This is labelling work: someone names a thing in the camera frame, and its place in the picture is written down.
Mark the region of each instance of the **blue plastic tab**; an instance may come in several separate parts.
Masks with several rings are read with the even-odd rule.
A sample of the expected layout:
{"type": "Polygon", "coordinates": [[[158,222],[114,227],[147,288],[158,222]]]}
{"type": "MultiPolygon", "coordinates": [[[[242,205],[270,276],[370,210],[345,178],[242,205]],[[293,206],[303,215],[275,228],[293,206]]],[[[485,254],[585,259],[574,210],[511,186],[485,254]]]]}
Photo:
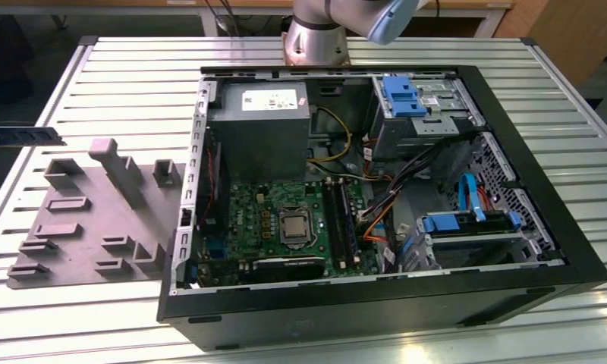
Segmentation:
{"type": "Polygon", "coordinates": [[[429,216],[423,218],[423,228],[426,233],[431,233],[435,229],[433,218],[429,216]]]}
{"type": "Polygon", "coordinates": [[[522,227],[522,217],[515,211],[509,212],[510,222],[513,224],[513,229],[518,230],[522,227]]]}
{"type": "Polygon", "coordinates": [[[383,77],[383,94],[391,103],[395,118],[423,117],[427,109],[418,101],[418,88],[405,76],[383,77]]]}
{"type": "Polygon", "coordinates": [[[486,221],[486,215],[483,214],[482,204],[479,201],[479,194],[477,193],[477,179],[473,173],[462,174],[462,177],[459,179],[459,210],[462,211],[470,209],[466,201],[466,187],[477,221],[486,221]]]}
{"type": "Polygon", "coordinates": [[[461,228],[459,223],[457,222],[457,217],[453,214],[433,215],[431,218],[437,231],[450,231],[461,228]]]}
{"type": "Polygon", "coordinates": [[[453,214],[427,216],[423,218],[423,228],[427,233],[461,229],[457,217],[453,214]]]}
{"type": "Polygon", "coordinates": [[[413,237],[409,237],[407,241],[405,242],[405,245],[403,245],[403,249],[401,251],[401,255],[403,256],[409,250],[409,248],[413,246],[414,244],[414,239],[413,237]]]}

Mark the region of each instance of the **sticker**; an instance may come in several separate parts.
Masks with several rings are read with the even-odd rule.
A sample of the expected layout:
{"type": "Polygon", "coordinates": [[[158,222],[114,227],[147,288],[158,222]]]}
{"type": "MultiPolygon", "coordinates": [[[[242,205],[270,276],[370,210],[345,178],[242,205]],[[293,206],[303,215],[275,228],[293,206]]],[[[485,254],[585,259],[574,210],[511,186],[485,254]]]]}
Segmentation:
{"type": "Polygon", "coordinates": [[[373,155],[374,155],[374,151],[371,150],[371,148],[365,148],[365,159],[370,162],[373,160],[373,155]]]}
{"type": "Polygon", "coordinates": [[[243,92],[243,111],[297,110],[297,90],[252,89],[243,92]]]}
{"type": "Polygon", "coordinates": [[[438,105],[438,100],[435,97],[422,97],[421,102],[423,105],[438,105]]]}
{"type": "Polygon", "coordinates": [[[503,2],[491,2],[486,5],[489,8],[507,8],[510,9],[510,4],[503,2]]]}
{"type": "Polygon", "coordinates": [[[407,224],[401,224],[401,226],[398,227],[398,230],[397,230],[397,235],[407,235],[407,232],[409,232],[409,229],[410,229],[410,226],[407,224]]]}
{"type": "Polygon", "coordinates": [[[385,258],[387,259],[387,261],[389,261],[391,264],[395,264],[395,263],[397,263],[397,255],[394,254],[394,252],[391,251],[391,249],[389,249],[389,246],[385,248],[383,255],[385,255],[385,258]]]}

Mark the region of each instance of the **yellow wire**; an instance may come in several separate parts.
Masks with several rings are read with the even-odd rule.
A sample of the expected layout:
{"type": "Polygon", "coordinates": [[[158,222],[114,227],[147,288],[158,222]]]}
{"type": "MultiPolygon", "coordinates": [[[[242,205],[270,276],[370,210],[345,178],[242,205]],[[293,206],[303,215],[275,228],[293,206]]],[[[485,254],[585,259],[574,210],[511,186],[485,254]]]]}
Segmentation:
{"type": "Polygon", "coordinates": [[[330,111],[326,107],[323,106],[318,106],[317,107],[318,109],[321,110],[325,110],[326,112],[330,113],[330,115],[333,116],[333,118],[338,121],[338,123],[342,125],[342,128],[345,129],[345,132],[346,132],[346,145],[345,145],[345,149],[337,154],[337,155],[333,155],[330,157],[323,157],[323,158],[310,158],[309,159],[309,162],[330,162],[330,161],[334,161],[335,159],[338,158],[342,158],[346,153],[349,153],[349,149],[351,148],[351,132],[349,130],[349,127],[346,126],[345,124],[345,121],[342,121],[342,119],[339,118],[339,116],[335,115],[335,113],[333,111],[330,111]]]}

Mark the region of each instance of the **aluminum work table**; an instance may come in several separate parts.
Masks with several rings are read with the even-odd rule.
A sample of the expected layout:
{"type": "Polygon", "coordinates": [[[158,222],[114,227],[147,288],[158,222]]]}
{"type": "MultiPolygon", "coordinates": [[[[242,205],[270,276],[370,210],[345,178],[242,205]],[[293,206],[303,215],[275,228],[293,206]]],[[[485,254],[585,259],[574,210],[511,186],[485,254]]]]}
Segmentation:
{"type": "MultiPolygon", "coordinates": [[[[517,39],[350,40],[354,64],[473,64],[607,264],[607,126],[541,49],[517,39]]],[[[80,45],[39,125],[68,146],[25,148],[0,190],[0,360],[607,363],[607,284],[501,325],[206,354],[156,323],[160,281],[11,290],[7,269],[36,217],[52,158],[114,137],[139,165],[187,160],[199,68],[283,64],[278,38],[102,38],[80,45]]]]}

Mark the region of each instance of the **wire bundle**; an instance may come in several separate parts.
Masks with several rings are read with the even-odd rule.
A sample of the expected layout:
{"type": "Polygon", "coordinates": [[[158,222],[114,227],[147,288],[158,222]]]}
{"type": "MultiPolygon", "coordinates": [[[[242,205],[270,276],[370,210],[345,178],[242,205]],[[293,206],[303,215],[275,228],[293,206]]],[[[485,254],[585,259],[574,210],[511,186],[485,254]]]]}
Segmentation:
{"type": "Polygon", "coordinates": [[[382,238],[378,237],[371,237],[371,231],[374,230],[375,225],[379,223],[379,221],[383,219],[385,215],[387,214],[389,210],[394,206],[394,202],[397,201],[398,193],[403,188],[405,181],[415,175],[418,172],[423,171],[431,164],[434,158],[437,157],[438,153],[442,151],[443,148],[446,148],[449,145],[469,140],[473,138],[478,133],[477,132],[469,132],[465,134],[461,134],[458,136],[449,136],[443,139],[441,139],[430,148],[427,148],[421,154],[418,154],[403,166],[401,169],[401,172],[395,175],[395,177],[391,179],[391,182],[387,186],[387,192],[386,194],[381,197],[381,199],[377,201],[374,205],[371,205],[365,212],[362,213],[362,216],[367,216],[373,214],[375,211],[379,209],[383,209],[383,211],[379,213],[379,215],[375,217],[375,220],[369,227],[367,231],[365,232],[365,235],[362,238],[365,240],[375,240],[375,241],[382,241],[382,238]]]}

